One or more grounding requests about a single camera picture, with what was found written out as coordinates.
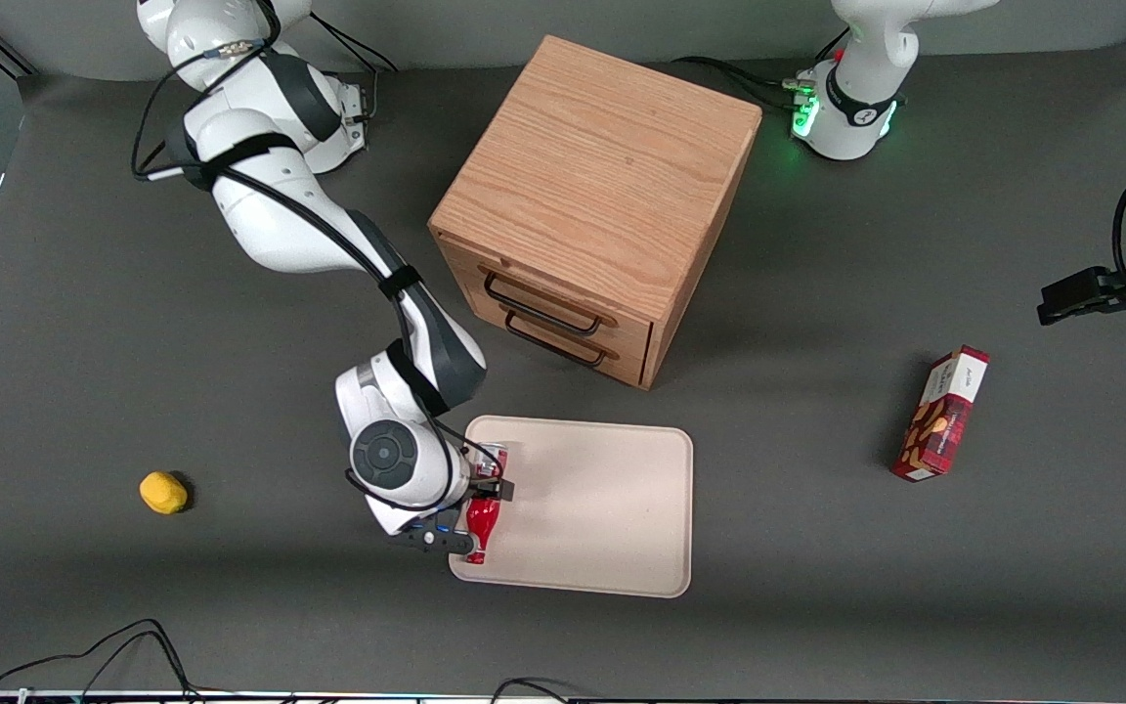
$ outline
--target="red box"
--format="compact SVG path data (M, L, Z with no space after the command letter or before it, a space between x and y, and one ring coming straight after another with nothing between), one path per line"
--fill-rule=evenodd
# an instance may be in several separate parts
M975 392L989 368L989 355L964 347L932 365L920 407L911 419L893 473L923 481L950 471L958 440L967 428Z

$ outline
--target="drawer handle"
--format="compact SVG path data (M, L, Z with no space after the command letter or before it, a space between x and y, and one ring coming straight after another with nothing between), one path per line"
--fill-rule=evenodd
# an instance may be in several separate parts
M537 311L536 308L528 306L526 303L520 303L518 300L509 297L509 295L506 295L504 293L497 293L497 291L493 289L493 282L497 277L497 273L489 271L489 276L485 277L485 293L489 294L489 298L495 300L506 308L512 308L515 311L519 311L524 315L536 318L539 321L558 327L558 329L568 330L568 332L580 337L589 337L590 335L598 332L598 326L602 324L602 318L595 315L593 324L587 327L587 329L584 329L584 327L577 327L568 321L549 315L549 313L546 313L545 311Z
M568 357L568 359L575 362L577 365L581 365L582 367L589 367L590 369L597 368L598 365L602 364L602 362L607 358L607 351L605 351L604 349L598 349L597 359L586 359L584 357L573 355L566 349L555 347L549 342L545 342L545 340L540 339L539 337L528 335L527 332L524 332L524 330L517 329L517 327L510 324L510 321L513 320L515 320L515 311L507 311L507 321L506 323L503 323L503 327L506 327L507 332L515 335L515 337L521 337L524 339L527 339L529 340L529 342L536 345L537 347L549 349L551 353L555 353L555 355L558 355L560 357Z

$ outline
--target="gray tabletop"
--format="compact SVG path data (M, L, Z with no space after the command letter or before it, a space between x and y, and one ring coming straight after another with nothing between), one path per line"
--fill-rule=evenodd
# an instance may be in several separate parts
M370 279L259 268L204 193L134 182L148 86L32 79L0 193L0 670L157 616L208 686L1126 701L1126 315L1035 312L1108 259L1126 46L924 59L858 163L769 115L649 393L475 320L426 231L515 75L387 77L372 148L322 184L484 348L453 424L691 435L689 591L484 587L385 544L331 396L394 336ZM927 365L959 345L993 362L955 471L904 484L887 467ZM149 513L152 470L191 478L196 508ZM106 683L172 684L144 649Z

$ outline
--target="green indicator light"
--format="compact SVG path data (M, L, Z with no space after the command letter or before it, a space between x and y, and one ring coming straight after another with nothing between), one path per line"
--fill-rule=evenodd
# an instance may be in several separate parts
M885 126L879 128L879 135L882 137L888 134L888 126L893 124L893 113L897 112L897 100L893 100L893 105L888 107L888 116L885 117Z
M810 98L804 106L798 108L799 116L794 119L794 133L799 137L807 137L814 126L814 117L819 115L819 98Z

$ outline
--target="yellow sponge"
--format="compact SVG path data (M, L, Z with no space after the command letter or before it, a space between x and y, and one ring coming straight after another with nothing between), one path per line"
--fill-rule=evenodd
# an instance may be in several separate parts
M146 507L157 514L175 514L185 508L189 492L168 472L151 472L137 487Z

